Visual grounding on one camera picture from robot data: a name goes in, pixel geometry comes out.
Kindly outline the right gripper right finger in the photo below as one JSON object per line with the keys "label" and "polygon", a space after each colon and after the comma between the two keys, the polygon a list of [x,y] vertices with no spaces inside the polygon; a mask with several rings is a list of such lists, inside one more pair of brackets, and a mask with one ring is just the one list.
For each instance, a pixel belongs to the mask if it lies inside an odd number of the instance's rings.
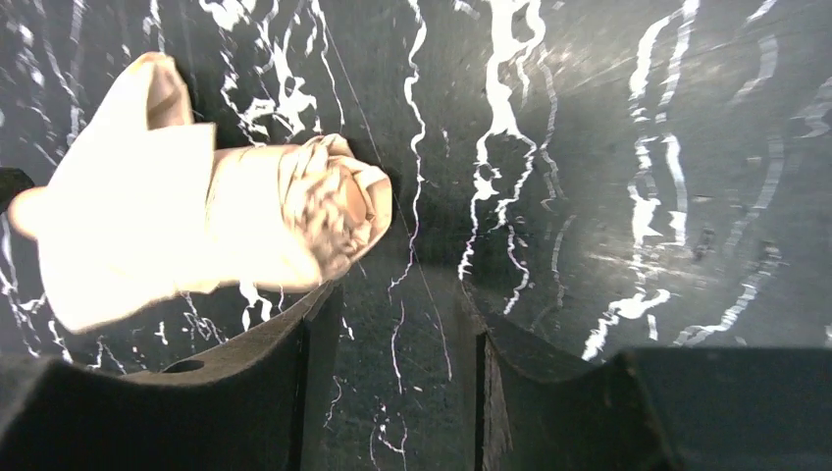
{"label": "right gripper right finger", "polygon": [[470,470],[827,470],[826,348],[637,347],[595,366],[462,290]]}

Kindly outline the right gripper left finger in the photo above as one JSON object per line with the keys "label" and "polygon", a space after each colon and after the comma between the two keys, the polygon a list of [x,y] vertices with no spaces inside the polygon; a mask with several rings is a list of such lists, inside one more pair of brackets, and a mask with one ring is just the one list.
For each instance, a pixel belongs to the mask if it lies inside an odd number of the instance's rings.
{"label": "right gripper left finger", "polygon": [[5,470],[310,470],[320,453],[342,289],[160,372],[111,376],[1,359]]}

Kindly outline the beige folding umbrella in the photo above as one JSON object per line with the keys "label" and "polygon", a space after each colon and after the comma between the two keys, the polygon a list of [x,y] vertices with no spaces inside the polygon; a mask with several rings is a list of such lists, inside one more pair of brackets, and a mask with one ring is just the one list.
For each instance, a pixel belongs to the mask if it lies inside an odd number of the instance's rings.
{"label": "beige folding umbrella", "polygon": [[175,60],[121,72],[44,186],[9,218],[35,240],[57,320],[83,333],[186,292],[304,292],[342,277],[386,233],[392,185],[339,134],[219,149]]}

